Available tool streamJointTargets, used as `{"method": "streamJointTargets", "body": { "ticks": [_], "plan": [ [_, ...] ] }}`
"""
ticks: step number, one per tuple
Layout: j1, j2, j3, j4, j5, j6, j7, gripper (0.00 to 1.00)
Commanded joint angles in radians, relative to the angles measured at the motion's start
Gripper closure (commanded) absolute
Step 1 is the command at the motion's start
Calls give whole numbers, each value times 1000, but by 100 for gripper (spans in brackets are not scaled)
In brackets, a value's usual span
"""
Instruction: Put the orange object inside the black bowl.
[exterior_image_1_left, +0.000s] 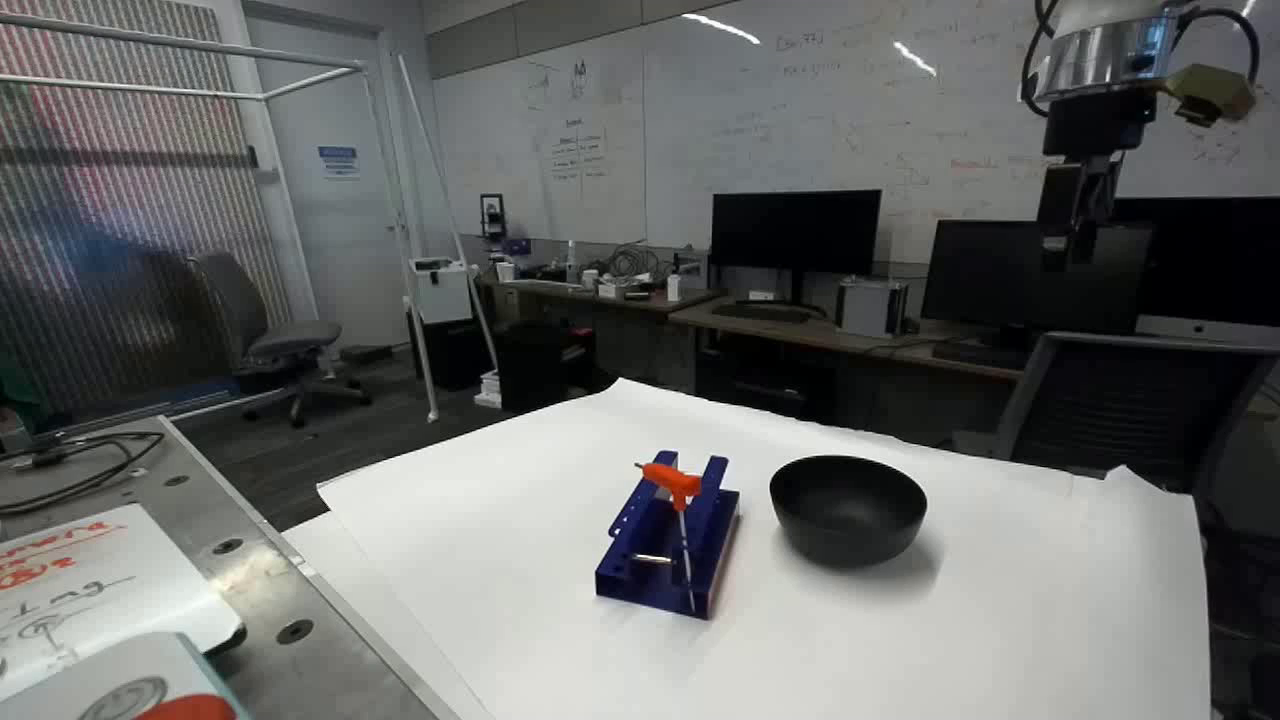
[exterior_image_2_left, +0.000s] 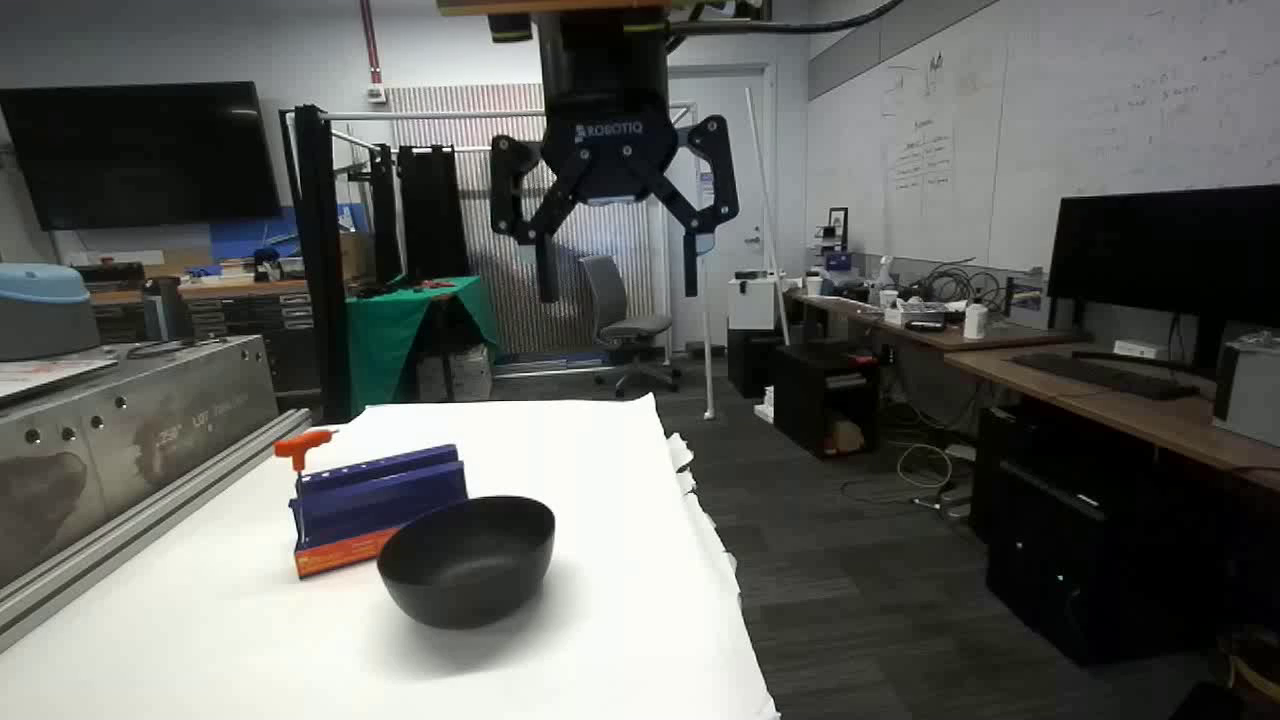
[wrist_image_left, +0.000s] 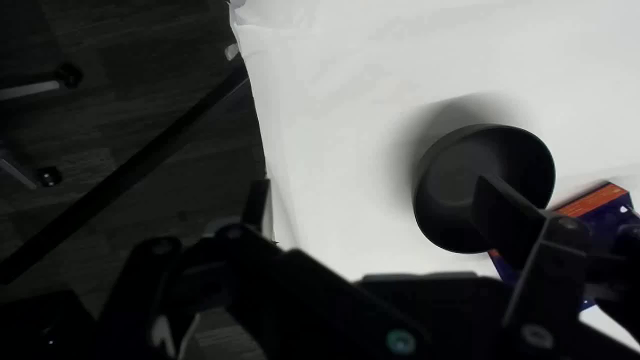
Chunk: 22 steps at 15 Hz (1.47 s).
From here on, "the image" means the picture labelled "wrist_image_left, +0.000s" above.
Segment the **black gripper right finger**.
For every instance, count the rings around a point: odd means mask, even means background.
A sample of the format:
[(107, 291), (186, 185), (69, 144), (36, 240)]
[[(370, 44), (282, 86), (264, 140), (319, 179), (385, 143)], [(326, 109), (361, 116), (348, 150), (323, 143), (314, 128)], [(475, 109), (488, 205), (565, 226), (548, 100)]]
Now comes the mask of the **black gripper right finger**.
[(580, 323), (595, 302), (637, 338), (637, 222), (627, 216), (608, 232), (543, 212), (495, 176), (479, 176), (472, 200), (478, 230), (517, 273), (492, 360), (640, 360), (620, 340)]

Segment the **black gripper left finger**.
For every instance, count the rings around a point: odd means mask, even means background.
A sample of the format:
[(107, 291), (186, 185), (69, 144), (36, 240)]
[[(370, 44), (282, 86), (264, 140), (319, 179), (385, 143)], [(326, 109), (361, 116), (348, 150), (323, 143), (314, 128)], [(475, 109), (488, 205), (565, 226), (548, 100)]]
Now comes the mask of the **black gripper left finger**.
[(243, 224), (128, 256), (97, 320), (97, 360), (182, 360), (196, 318), (223, 308), (267, 360), (427, 360), (427, 332), (300, 250)]

